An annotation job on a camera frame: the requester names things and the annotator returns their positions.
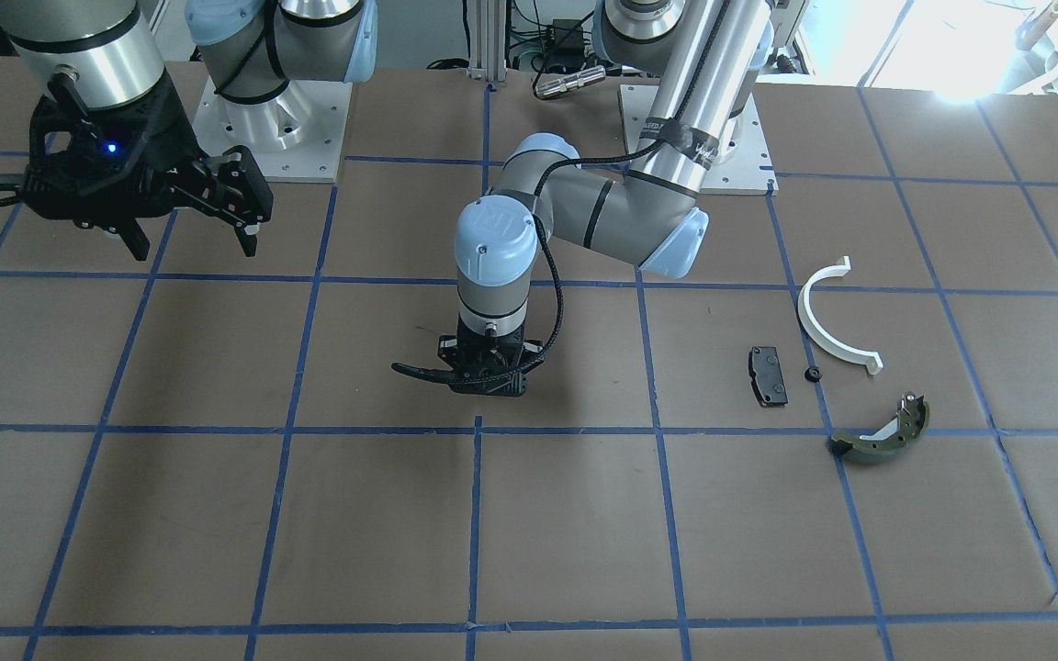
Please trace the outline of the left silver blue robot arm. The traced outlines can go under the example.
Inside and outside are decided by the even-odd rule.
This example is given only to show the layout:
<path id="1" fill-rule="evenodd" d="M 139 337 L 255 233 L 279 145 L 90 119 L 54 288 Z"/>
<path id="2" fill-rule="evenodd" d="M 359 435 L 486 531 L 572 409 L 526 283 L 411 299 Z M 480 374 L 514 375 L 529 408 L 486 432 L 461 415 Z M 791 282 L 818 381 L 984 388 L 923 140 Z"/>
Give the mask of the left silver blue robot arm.
<path id="1" fill-rule="evenodd" d="M 694 205 L 722 162 L 770 47 L 769 1 L 601 1 L 592 47 L 660 79 L 621 180 L 576 164 L 563 137 L 525 137 L 494 188 L 459 215 L 461 336 L 523 328 L 540 235 L 681 279 L 708 215 Z"/>

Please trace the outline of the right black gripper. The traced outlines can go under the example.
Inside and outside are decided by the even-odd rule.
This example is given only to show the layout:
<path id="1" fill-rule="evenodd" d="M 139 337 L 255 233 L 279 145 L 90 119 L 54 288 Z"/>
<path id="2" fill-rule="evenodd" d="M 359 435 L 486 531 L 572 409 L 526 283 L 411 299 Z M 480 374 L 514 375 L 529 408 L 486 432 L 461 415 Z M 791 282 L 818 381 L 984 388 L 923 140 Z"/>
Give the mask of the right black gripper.
<path id="1" fill-rule="evenodd" d="M 241 251 L 253 258 L 259 250 L 259 223 L 272 220 L 274 197 L 259 163 L 244 145 L 234 145 L 219 157 L 180 151 L 158 162 L 161 184 L 158 214 L 190 207 L 219 218 L 235 228 Z M 136 220 L 118 220 L 115 234 L 136 261 L 147 261 L 151 244 Z"/>

